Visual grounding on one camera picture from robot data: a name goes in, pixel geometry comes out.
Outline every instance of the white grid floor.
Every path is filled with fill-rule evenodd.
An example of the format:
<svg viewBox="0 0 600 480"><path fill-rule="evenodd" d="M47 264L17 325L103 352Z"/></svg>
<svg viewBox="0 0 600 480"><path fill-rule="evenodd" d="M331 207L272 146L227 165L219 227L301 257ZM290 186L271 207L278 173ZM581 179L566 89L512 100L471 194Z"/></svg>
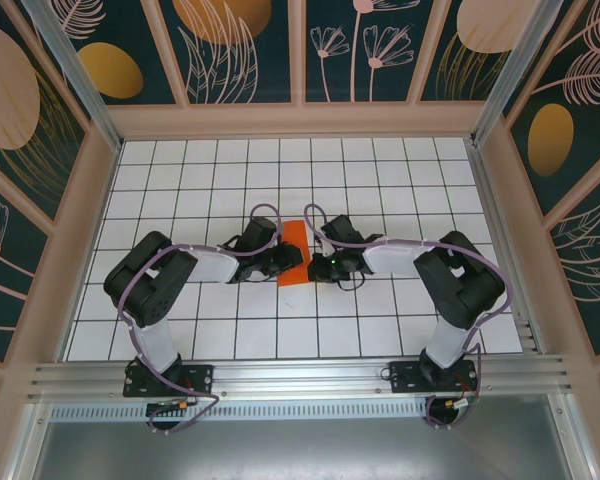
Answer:
<svg viewBox="0 0 600 480"><path fill-rule="evenodd" d="M459 138L128 142L65 359L133 358L102 283L149 231L215 245L241 233L258 203L279 206L290 220L311 201L330 218L348 214L365 237L439 239L457 229L497 263ZM278 289L274 280L191 283L169 318L182 357L196 360L417 355L436 324L420 280L388 276L355 292ZM476 341L486 353L522 351L511 313L488 322Z"/></svg>

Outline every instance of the dark green wallpaper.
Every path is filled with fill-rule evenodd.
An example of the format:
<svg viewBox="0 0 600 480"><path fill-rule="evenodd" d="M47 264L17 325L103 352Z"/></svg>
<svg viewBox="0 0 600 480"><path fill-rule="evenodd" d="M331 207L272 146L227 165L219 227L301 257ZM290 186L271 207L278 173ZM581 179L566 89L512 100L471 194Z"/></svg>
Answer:
<svg viewBox="0 0 600 480"><path fill-rule="evenodd" d="M549 42L551 42L551 39L553 38L553 36L556 33L556 30L562 23L562 20L564 20L564 16L567 14L567 12L569 11L569 8L571 8L572 5L573 5L573 0L563 0L562 6L560 7L560 11L558 12L558 15L556 16L556 19L553 22L553 25L551 26L549 33L547 34L546 37L544 37L544 41L542 42L542 45L540 45L540 48L538 48L538 51L536 52L535 57L533 57L531 64L529 65L525 74L522 76L522 78L518 82L518 86L513 91L513 93L511 94L511 97L509 98L509 101L507 102L507 104L504 107L503 113L504 113L505 117L509 115L509 112L513 108L513 105L516 103L516 100L518 100L518 97L520 96L520 92L522 92L522 89L526 86L527 80L529 79L529 77L531 76L533 71L535 70L536 65L538 65L540 58L542 57L544 51L547 48L547 45L549 44Z"/></svg>
<svg viewBox="0 0 600 480"><path fill-rule="evenodd" d="M22 313L47 236L0 195L0 362Z"/></svg>
<svg viewBox="0 0 600 480"><path fill-rule="evenodd" d="M600 2L580 14L511 134L545 214L600 159Z"/></svg>
<svg viewBox="0 0 600 480"><path fill-rule="evenodd" d="M551 230L596 355L600 355L600 185Z"/></svg>
<svg viewBox="0 0 600 480"><path fill-rule="evenodd" d="M140 0L50 5L107 105L174 103Z"/></svg>
<svg viewBox="0 0 600 480"><path fill-rule="evenodd" d="M0 7L0 171L53 219L83 138Z"/></svg>
<svg viewBox="0 0 600 480"><path fill-rule="evenodd" d="M234 13L218 0L160 0L189 101L290 102L287 0L226 5Z"/></svg>
<svg viewBox="0 0 600 480"><path fill-rule="evenodd" d="M376 2L364 13L351 0L308 0L307 102L350 102L352 90L358 102L404 101L431 6L431 0Z"/></svg>
<svg viewBox="0 0 600 480"><path fill-rule="evenodd" d="M421 100L485 100L534 4L534 0L453 0ZM459 23L461 6L464 22Z"/></svg>

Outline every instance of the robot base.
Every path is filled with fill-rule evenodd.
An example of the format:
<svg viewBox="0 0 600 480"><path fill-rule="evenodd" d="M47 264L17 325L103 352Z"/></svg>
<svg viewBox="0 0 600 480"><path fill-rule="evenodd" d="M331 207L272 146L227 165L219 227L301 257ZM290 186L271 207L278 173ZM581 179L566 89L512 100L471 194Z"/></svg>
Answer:
<svg viewBox="0 0 600 480"><path fill-rule="evenodd" d="M138 359L124 369L125 380L122 396L125 398L182 398L184 393L168 387L153 376ZM196 392L211 393L213 385L212 365L182 365L180 358L162 375L173 383Z"/></svg>
<svg viewBox="0 0 600 480"><path fill-rule="evenodd" d="M475 365L471 360L459 360L444 371L443 378L433 385L421 373L421 361L389 363L389 380L393 393L462 392L462 381L471 389L478 387Z"/></svg>

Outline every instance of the orange block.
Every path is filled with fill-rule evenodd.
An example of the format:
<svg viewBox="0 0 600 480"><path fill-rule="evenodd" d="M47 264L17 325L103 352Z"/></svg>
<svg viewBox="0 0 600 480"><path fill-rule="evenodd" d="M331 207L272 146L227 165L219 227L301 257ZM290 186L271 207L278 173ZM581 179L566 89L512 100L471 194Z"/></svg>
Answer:
<svg viewBox="0 0 600 480"><path fill-rule="evenodd" d="M307 241L307 226L304 220L289 220L284 222L284 231L282 241L295 245L302 252L304 262L302 265L287 270L278 276L278 286L286 287L289 285L299 285L309 283L309 274L307 267L311 262L311 253L309 253L309 242Z"/></svg>

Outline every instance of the mounting plate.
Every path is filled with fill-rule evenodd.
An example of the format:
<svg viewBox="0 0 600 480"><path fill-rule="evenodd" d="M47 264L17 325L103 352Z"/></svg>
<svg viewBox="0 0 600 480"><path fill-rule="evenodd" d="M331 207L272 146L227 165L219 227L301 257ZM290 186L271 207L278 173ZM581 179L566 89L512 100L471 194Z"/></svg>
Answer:
<svg viewBox="0 0 600 480"><path fill-rule="evenodd" d="M184 397L182 392L166 386L139 362L127 366L122 396L126 398ZM213 385L213 365L182 365L178 375L178 385L193 388L196 392L211 393Z"/></svg>
<svg viewBox="0 0 600 480"><path fill-rule="evenodd" d="M389 380L393 393L462 392L462 384L456 375L473 390L478 387L475 365L471 360L457 362L443 382L434 387L420 373L420 361L389 363Z"/></svg>

